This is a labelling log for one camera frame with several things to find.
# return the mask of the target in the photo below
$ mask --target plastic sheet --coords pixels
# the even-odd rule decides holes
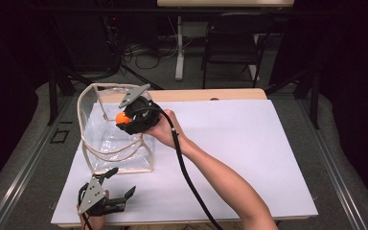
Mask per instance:
[[[154,138],[147,134],[128,135],[116,127],[115,116],[130,84],[93,83],[80,95],[77,110],[82,152],[92,173],[118,167],[119,173],[152,171]],[[143,97],[151,100],[149,92]]]

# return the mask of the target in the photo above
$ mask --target gray floor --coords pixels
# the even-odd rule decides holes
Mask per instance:
[[[267,88],[278,44],[278,37],[270,39],[258,87]],[[187,47],[185,54],[183,81],[174,79],[174,57],[162,58],[160,63],[151,70],[138,69],[134,61],[128,66],[165,89],[200,88],[202,49],[193,41]],[[143,56],[139,57],[137,63],[145,67],[145,65],[153,65],[155,63],[153,61],[154,59]],[[239,75],[240,78],[244,78],[245,73],[242,72],[242,69],[219,67],[211,68],[211,75]],[[124,74],[123,71],[100,81],[143,84],[131,74]],[[74,82],[74,84],[79,91],[84,88],[84,85],[79,82]],[[211,83],[208,84],[208,87],[250,87],[250,85]],[[306,102],[295,101],[290,95],[294,87],[295,85],[289,85],[270,95],[269,99],[276,107],[309,189],[316,197],[314,202],[319,216],[306,220],[283,221],[279,228],[297,230],[368,229],[368,191],[338,145],[332,105],[326,98],[320,97],[318,122],[321,128],[319,131],[314,130],[311,123],[307,121]],[[80,140],[76,116],[78,93],[64,100],[57,122],[47,128],[45,126],[49,119],[47,84],[41,86],[36,92],[39,95],[39,105],[34,119],[0,173],[0,229],[58,229],[50,223],[50,220]],[[56,130],[69,131],[64,144],[50,143]],[[331,155],[336,164],[335,169],[327,168],[327,162],[323,156],[324,151]],[[32,162],[29,165],[34,167],[26,167],[25,164],[28,162]],[[343,185],[347,188],[344,193],[338,190],[340,184],[335,183],[331,176],[334,172],[338,173]],[[18,191],[18,193],[16,195],[10,193],[13,191]],[[343,199],[347,195],[352,199],[353,206],[345,205]],[[352,216],[355,215],[350,213],[356,213],[356,218],[352,219]]]

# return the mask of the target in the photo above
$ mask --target table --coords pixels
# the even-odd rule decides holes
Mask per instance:
[[[318,214],[275,109],[263,90],[165,90],[150,93],[163,108],[175,111],[191,139],[255,187],[275,219],[306,219]],[[185,164],[214,218],[239,220],[197,168],[187,159]],[[77,193],[90,176],[79,148],[53,215],[53,224],[79,226]],[[107,224],[127,226],[208,221],[181,174],[175,151],[160,143],[154,147],[153,172],[116,174],[103,183],[103,187],[110,191],[110,198],[122,196],[132,186],[137,186],[136,193],[127,202],[126,210],[108,215]]]
[[[157,0],[159,7],[175,7],[175,8],[189,8],[189,7],[201,7],[201,8],[246,8],[246,7],[257,7],[257,8],[283,8],[292,7],[294,0]],[[181,16],[178,16],[177,21],[177,64],[175,68],[175,79],[177,81],[183,80],[183,68],[184,68],[184,50],[183,50],[183,21]],[[203,33],[197,33],[197,35],[204,36],[206,23],[201,23]],[[256,66],[249,66],[250,73],[255,73]]]

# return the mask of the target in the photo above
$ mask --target orange ball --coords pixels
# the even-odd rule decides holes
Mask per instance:
[[[116,115],[115,118],[115,122],[116,124],[122,124],[122,123],[129,123],[131,120],[129,117],[127,117],[127,115],[125,114],[125,112],[120,112],[118,113],[118,115]]]

